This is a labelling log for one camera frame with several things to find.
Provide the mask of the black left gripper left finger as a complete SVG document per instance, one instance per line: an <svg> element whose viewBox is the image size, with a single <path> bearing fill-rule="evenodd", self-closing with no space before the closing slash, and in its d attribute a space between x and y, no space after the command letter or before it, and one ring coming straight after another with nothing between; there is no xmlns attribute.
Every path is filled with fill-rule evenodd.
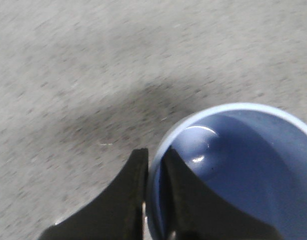
<svg viewBox="0 0 307 240"><path fill-rule="evenodd" d="M67 219L48 227L41 240L142 240L149 151L134 149L114 180Z"/></svg>

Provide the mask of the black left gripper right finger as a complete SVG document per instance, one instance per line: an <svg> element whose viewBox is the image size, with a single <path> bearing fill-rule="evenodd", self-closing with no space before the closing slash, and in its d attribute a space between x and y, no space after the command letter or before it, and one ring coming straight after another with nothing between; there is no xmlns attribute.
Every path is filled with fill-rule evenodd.
<svg viewBox="0 0 307 240"><path fill-rule="evenodd" d="M200 180L170 147L163 156L166 237L169 240L280 240L271 225L228 203Z"/></svg>

